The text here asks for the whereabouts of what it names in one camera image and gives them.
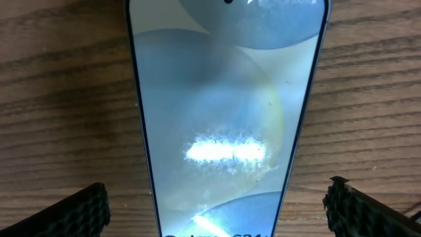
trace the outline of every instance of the circle pattern on wallpaper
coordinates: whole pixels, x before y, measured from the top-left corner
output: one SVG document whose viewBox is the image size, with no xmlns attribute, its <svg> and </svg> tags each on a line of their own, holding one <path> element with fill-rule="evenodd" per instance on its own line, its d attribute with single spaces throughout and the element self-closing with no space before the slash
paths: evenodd
<svg viewBox="0 0 421 237">
<path fill-rule="evenodd" d="M 214 37 L 251 49 L 277 49 L 319 34 L 324 0 L 179 0 Z"/>
<path fill-rule="evenodd" d="M 206 209 L 255 186 L 284 137 L 274 83 L 206 34 L 155 30 L 134 43 L 160 213 Z"/>
<path fill-rule="evenodd" d="M 268 192 L 223 203 L 194 216 L 189 226 L 177 236 L 221 236 L 222 231 L 228 236 L 270 236 L 276 221 L 280 197 L 281 192 Z M 210 230 L 209 223 L 216 228 Z"/>
</svg>

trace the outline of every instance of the wooden table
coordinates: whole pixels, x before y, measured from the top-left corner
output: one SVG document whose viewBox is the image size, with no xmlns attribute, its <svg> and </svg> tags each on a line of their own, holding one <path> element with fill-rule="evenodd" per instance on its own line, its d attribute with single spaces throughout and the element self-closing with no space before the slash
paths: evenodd
<svg viewBox="0 0 421 237">
<path fill-rule="evenodd" d="M 277 236 L 333 236 L 335 175 L 421 201 L 421 1 L 334 2 Z M 103 236 L 156 236 L 122 1 L 0 5 L 0 228 L 104 182 Z"/>
</svg>

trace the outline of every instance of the black object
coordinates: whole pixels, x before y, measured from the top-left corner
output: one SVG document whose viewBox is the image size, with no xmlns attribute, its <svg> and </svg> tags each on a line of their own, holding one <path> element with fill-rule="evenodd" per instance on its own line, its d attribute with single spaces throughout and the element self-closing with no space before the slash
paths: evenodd
<svg viewBox="0 0 421 237">
<path fill-rule="evenodd" d="M 110 223 L 105 185 L 95 183 L 70 197 L 0 230 L 0 237 L 93 237 Z"/>
<path fill-rule="evenodd" d="M 421 224 L 347 185 L 339 176 L 323 199 L 337 237 L 421 237 Z"/>
</svg>

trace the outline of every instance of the smartphone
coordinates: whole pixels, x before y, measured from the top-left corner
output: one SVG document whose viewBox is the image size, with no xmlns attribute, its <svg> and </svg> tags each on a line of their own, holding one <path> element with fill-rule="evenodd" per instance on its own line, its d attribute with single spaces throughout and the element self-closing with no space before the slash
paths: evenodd
<svg viewBox="0 0 421 237">
<path fill-rule="evenodd" d="M 328 0 L 127 0 L 161 236 L 269 237 Z"/>
</svg>

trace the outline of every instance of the wood grain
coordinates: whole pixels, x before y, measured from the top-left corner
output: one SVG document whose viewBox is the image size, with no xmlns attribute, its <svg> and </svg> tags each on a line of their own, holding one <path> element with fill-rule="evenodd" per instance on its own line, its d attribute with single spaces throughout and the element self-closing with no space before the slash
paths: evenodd
<svg viewBox="0 0 421 237">
<path fill-rule="evenodd" d="M 122 1 L 0 4 L 0 228 L 104 182 L 103 236 L 156 236 Z M 335 175 L 421 201 L 420 21 L 420 1 L 334 0 L 277 236 L 333 236 Z"/>
</svg>

